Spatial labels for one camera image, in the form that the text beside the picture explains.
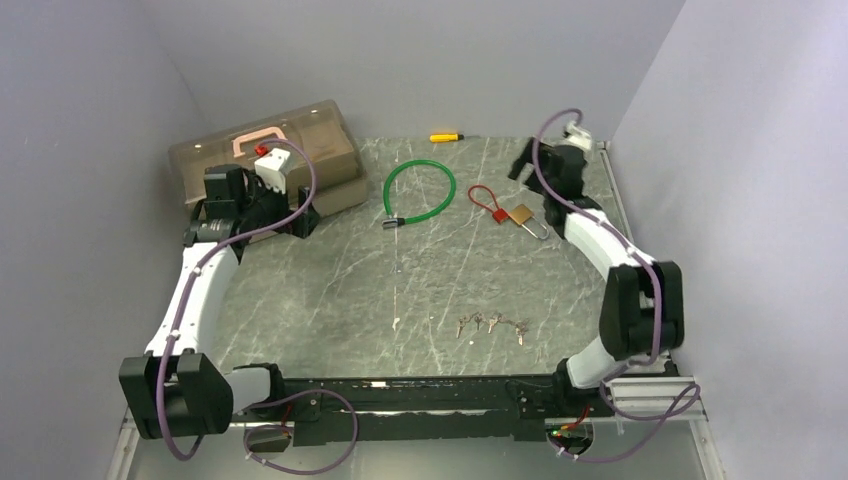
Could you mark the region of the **red cable padlock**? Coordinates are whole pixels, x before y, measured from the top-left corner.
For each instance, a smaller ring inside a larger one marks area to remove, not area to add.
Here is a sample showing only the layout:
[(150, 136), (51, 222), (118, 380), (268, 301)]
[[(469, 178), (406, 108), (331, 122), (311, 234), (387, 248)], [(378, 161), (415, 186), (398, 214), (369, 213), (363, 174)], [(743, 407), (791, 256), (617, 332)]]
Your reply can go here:
[(493, 221), (497, 224), (503, 224), (509, 214), (501, 207), (494, 191), (483, 184), (475, 184), (467, 190), (468, 199), (477, 207), (489, 213)]

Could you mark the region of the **bunch of small keys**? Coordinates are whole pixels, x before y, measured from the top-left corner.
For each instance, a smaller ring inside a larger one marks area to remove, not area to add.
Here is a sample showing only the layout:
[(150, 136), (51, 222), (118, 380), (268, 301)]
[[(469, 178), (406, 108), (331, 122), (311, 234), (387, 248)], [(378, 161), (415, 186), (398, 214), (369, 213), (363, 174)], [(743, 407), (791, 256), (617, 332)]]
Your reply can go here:
[(472, 325), (477, 331), (484, 329), (487, 334), (492, 334), (497, 327), (504, 326), (514, 332), (518, 345), (524, 346), (526, 344), (525, 337), (529, 331), (530, 322), (528, 320), (508, 319), (501, 313), (485, 316), (482, 312), (476, 312), (458, 319), (455, 338), (460, 339), (469, 325)]

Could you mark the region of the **brass padlock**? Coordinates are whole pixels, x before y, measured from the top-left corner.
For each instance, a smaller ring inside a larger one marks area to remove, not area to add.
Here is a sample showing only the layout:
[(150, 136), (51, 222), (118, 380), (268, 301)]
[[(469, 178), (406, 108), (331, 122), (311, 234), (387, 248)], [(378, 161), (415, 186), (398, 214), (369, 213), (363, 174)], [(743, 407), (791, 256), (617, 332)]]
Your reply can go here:
[(534, 212), (524, 204), (519, 204), (508, 211), (509, 218), (520, 228), (537, 240), (545, 241), (550, 237), (548, 227), (535, 218)]

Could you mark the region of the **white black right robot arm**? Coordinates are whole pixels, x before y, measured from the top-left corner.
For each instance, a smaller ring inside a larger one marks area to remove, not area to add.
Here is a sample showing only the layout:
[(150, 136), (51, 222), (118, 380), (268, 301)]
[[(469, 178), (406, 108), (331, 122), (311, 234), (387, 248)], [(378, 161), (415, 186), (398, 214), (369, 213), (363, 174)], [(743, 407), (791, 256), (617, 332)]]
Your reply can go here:
[(685, 338), (682, 271), (637, 248), (584, 191), (583, 173), (593, 155), (589, 132), (576, 125), (549, 144), (529, 138), (508, 174), (515, 180), (532, 169), (525, 186), (543, 198), (544, 221), (578, 249), (605, 282), (598, 334), (557, 367), (551, 388), (557, 411), (574, 415), (591, 388), (635, 365), (649, 365), (680, 347)]

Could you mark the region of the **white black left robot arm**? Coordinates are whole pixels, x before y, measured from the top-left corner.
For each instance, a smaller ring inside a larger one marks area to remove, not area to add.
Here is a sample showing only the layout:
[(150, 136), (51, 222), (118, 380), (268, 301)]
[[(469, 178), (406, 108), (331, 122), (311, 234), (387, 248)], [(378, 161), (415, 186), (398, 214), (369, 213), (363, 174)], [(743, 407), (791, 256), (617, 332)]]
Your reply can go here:
[[(173, 442), (222, 434), (233, 417), (252, 410), (279, 417), (287, 392), (279, 367), (254, 363), (222, 373), (206, 353), (223, 300), (253, 237), (315, 228), (315, 171), (289, 191), (285, 168), (258, 171), (239, 164), (206, 169), (205, 194), (194, 204), (183, 236), (180, 276), (165, 317), (140, 356), (121, 363), (118, 378), (140, 436)], [(291, 203), (291, 196), (298, 203)]]

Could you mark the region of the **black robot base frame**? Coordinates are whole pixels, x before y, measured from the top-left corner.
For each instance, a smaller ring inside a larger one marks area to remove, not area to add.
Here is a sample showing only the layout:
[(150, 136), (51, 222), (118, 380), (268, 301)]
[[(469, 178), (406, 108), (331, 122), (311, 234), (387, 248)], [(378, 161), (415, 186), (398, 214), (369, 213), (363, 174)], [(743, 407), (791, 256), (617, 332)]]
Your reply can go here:
[(509, 438), (543, 442), (573, 422), (607, 419), (596, 390), (560, 373), (395, 378), (287, 378), (235, 423), (285, 425), (296, 446), (330, 442)]

